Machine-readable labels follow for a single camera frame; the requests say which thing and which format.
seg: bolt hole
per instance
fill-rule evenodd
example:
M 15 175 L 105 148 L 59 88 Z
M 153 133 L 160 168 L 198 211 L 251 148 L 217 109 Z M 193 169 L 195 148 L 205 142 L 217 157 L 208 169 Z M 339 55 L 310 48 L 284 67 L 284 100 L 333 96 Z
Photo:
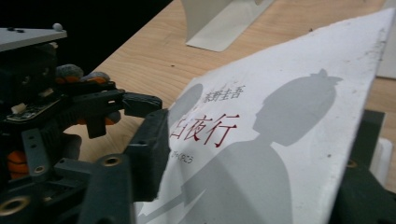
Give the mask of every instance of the bolt hole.
M 30 202 L 28 196 L 18 196 L 0 204 L 0 217 L 9 216 L 21 211 Z
M 353 160 L 349 160 L 346 165 L 346 167 L 348 167 L 348 168 L 355 168 L 357 166 L 358 166 L 358 164 Z
M 44 170 L 45 170 L 44 166 L 37 166 L 35 168 L 35 173 L 39 174 L 39 173 L 43 172 Z
M 110 157 L 103 161 L 104 166 L 115 166 L 121 163 L 121 159 L 118 157 Z

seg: white paper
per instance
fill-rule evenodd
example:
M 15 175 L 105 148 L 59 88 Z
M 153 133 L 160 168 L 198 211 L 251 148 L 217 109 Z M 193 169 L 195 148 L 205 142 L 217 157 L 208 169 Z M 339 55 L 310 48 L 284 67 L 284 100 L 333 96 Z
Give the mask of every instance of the white paper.
M 394 15 L 337 22 L 194 79 L 137 223 L 327 223 Z

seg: white cardboard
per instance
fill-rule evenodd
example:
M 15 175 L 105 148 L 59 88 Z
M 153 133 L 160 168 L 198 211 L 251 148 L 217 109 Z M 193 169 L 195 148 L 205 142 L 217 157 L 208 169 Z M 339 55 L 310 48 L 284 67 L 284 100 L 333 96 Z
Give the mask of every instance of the white cardboard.
M 396 7 L 396 0 L 387 0 L 383 8 Z M 388 44 L 385 47 L 381 64 L 379 65 L 379 77 L 396 78 L 396 22 L 392 24 Z
M 223 51 L 274 0 L 182 0 L 187 21 L 186 44 Z
M 170 108 L 159 197 L 137 223 L 327 223 L 394 10 L 194 79 Z

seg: wooden surface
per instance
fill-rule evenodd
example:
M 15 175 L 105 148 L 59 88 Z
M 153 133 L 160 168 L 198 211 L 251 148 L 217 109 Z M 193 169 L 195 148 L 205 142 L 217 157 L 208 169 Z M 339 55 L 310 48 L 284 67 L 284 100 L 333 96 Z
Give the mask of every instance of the wooden surface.
M 108 73 L 118 88 L 156 95 L 169 107 L 192 78 L 203 75 L 261 49 L 283 43 L 328 24 L 378 11 L 380 0 L 275 0 L 275 2 L 223 52 L 185 45 L 186 22 L 180 0 L 174 0 L 95 70 Z M 396 80 L 377 78 L 366 108 L 384 111 L 381 136 L 396 143 Z M 107 127 L 107 135 L 88 139 L 83 127 L 71 133 L 83 136 L 80 159 L 95 161 L 123 151 L 142 119 L 123 117 Z M 387 189 L 396 191 L 396 153 Z

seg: orange part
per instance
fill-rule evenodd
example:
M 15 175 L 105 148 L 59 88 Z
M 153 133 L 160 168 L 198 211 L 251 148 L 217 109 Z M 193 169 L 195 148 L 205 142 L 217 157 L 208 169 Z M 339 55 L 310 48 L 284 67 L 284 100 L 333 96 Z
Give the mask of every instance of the orange part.
M 29 175 L 25 153 L 19 150 L 9 153 L 7 156 L 7 168 L 13 179 Z
M 8 170 L 11 173 L 19 173 L 19 174 L 29 174 L 29 167 L 26 163 L 17 164 L 9 161 L 7 163 Z
M 115 124 L 115 122 L 114 122 L 113 120 L 109 119 L 109 118 L 105 118 L 105 123 L 106 123 L 106 125 L 113 125 L 113 124 Z
M 103 77 L 93 77 L 93 78 L 88 79 L 88 81 L 95 81 L 97 83 L 106 83 L 107 82 L 107 80 Z
M 15 150 L 8 154 L 7 160 L 13 163 L 26 163 L 26 155 L 23 151 Z
M 18 179 L 18 178 L 28 175 L 28 174 L 19 174 L 19 173 L 12 173 L 12 172 L 9 174 L 11 175 L 11 179 Z
M 58 84 L 79 82 L 79 77 L 56 77 L 55 82 Z

